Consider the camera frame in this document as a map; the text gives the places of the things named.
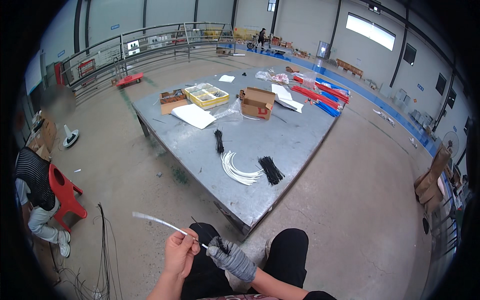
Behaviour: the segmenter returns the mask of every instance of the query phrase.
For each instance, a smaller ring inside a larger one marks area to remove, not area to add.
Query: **hand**
[[[228,250],[228,254],[218,247],[220,242]],[[207,256],[212,258],[217,267],[228,270],[240,280],[252,282],[255,279],[257,264],[252,262],[239,246],[224,238],[215,237],[210,241]]]
[[[175,231],[165,241],[165,267],[164,272],[180,279],[188,276],[192,269],[193,257],[200,252],[198,234],[190,228],[182,228],[187,236]]]

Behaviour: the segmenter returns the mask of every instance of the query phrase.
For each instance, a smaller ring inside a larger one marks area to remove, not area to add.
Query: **white paper sheet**
[[[171,114],[199,129],[207,127],[210,123],[216,120],[210,112],[204,111],[196,104],[174,108],[172,109]]]
[[[281,85],[272,84],[272,92],[277,94],[278,97],[275,98],[275,101],[279,104],[285,106],[286,108],[293,109],[301,113],[301,108],[303,107],[302,103],[298,103],[292,99],[292,95]]]
[[[234,79],[235,79],[235,76],[223,75],[222,77],[220,77],[218,81],[232,82]]]

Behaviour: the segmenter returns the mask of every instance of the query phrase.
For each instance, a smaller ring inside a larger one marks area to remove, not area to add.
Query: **black pants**
[[[212,225],[206,223],[200,225],[202,228],[197,224],[190,225],[190,228],[198,233],[200,242],[208,244],[210,236],[219,235]],[[225,271],[206,256],[205,248],[200,248],[200,253],[193,259],[192,270],[185,278],[181,299],[242,294],[232,290],[225,277]],[[308,237],[305,231],[296,228],[285,229],[274,238],[264,271],[278,280],[302,288],[307,275],[305,270],[307,250]],[[256,293],[253,288],[248,291],[248,294]]]

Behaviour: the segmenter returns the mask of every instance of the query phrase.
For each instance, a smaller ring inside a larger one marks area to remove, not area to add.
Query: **bundle of black cable ties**
[[[282,180],[285,175],[275,166],[273,159],[269,156],[264,156],[258,159],[259,164],[264,169],[267,175],[268,182],[271,185],[276,185]]]
[[[223,148],[223,141],[222,141],[222,132],[220,130],[215,131],[215,137],[216,137],[216,152],[218,154],[222,154],[223,151],[225,150]]]

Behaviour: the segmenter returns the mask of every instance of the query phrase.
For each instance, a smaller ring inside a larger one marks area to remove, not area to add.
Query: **bundle of blue wires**
[[[335,101],[335,102],[338,102],[338,98],[335,97],[334,95],[331,95],[331,94],[329,94],[329,93],[327,93],[327,92],[325,92],[325,91],[321,91],[320,94],[321,94],[322,96],[325,96],[325,97],[328,98],[328,99],[331,99],[331,100],[333,100],[333,101]]]
[[[344,91],[346,91],[347,93],[350,93],[350,91],[347,90],[346,88],[343,88],[343,87],[338,86],[338,85],[336,85],[336,84],[330,83],[330,82],[328,82],[328,81],[326,81],[326,80],[323,80],[322,78],[317,78],[316,80],[317,80],[318,82],[320,82],[320,83],[329,84],[332,88],[336,88],[336,89],[338,89],[338,90],[344,90]]]
[[[318,103],[315,103],[315,105],[326,111],[326,113],[332,117],[338,117],[340,115],[340,112],[338,110],[331,108],[330,106],[321,101],[318,101]]]

